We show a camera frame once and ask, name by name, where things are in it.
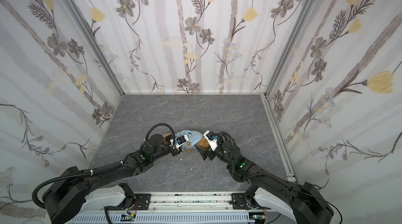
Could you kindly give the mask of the brown teddy bear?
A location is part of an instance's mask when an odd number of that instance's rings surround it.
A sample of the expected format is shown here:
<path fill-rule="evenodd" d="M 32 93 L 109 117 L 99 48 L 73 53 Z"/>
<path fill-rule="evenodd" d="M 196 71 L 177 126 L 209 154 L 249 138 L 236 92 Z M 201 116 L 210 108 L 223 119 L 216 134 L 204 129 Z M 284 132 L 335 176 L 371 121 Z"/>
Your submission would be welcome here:
<path fill-rule="evenodd" d="M 163 135 L 164 138 L 164 145 L 170 145 L 171 144 L 171 140 L 173 139 L 171 134 L 165 134 Z M 203 138 L 200 142 L 198 142 L 195 146 L 189 148 L 188 150 L 191 149 L 200 149 L 202 151 L 208 150 L 209 148 L 209 144 L 207 142 L 207 140 L 205 138 Z"/>

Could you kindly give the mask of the light blue teddy hoodie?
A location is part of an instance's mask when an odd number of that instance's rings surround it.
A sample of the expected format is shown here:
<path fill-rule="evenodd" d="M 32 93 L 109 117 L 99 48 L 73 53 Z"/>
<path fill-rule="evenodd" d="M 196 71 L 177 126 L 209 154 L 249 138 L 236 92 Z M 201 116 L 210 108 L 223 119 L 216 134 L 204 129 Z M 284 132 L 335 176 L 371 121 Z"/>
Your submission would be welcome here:
<path fill-rule="evenodd" d="M 203 134 L 201 134 L 200 132 L 191 130 L 182 130 L 175 134 L 176 137 L 182 137 L 184 135 L 187 135 L 188 137 L 188 142 L 183 145 L 183 148 L 185 149 L 189 149 L 195 146 L 204 138 Z"/>

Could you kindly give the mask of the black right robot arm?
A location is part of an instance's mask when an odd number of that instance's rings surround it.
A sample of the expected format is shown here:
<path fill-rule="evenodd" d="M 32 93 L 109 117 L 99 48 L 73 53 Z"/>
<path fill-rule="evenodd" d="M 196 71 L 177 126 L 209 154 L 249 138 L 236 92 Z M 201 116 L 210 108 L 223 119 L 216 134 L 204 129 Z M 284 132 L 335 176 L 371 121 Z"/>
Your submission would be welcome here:
<path fill-rule="evenodd" d="M 217 158 L 227 164 L 232 178 L 238 183 L 250 185 L 241 200 L 234 201 L 244 209 L 268 208 L 292 219 L 297 224 L 328 224 L 334 211 L 317 188 L 279 178 L 241 154 L 231 141 L 212 149 L 207 140 L 196 144 L 203 159 Z"/>

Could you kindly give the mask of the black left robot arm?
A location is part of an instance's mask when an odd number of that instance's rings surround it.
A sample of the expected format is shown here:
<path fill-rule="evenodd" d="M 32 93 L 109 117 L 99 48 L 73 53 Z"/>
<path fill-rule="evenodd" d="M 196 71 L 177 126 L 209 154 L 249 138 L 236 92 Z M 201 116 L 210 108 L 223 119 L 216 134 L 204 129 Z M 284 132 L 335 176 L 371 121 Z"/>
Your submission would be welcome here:
<path fill-rule="evenodd" d="M 156 160 L 169 154 L 178 155 L 187 142 L 187 135 L 173 138 L 155 134 L 121 161 L 94 169 L 78 170 L 75 166 L 67 169 L 60 177 L 37 186 L 32 200 L 47 211 L 51 223 L 67 223 L 89 202 L 92 192 L 109 183 L 144 173 Z"/>

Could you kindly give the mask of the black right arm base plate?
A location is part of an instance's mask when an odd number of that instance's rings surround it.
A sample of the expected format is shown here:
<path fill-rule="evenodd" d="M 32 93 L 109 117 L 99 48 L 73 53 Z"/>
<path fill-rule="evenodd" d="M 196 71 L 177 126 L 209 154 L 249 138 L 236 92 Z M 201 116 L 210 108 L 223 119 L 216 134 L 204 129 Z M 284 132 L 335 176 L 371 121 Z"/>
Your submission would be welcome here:
<path fill-rule="evenodd" d="M 234 210 L 271 210 L 268 207 L 262 207 L 245 193 L 232 193 L 230 205 Z"/>

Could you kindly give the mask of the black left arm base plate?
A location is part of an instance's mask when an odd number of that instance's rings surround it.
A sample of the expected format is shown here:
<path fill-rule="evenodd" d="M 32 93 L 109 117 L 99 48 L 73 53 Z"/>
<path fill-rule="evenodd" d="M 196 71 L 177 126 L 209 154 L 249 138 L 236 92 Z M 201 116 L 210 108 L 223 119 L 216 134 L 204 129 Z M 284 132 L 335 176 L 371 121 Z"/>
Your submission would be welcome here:
<path fill-rule="evenodd" d="M 151 194 L 130 194 L 117 206 L 107 206 L 108 210 L 148 210 Z"/>

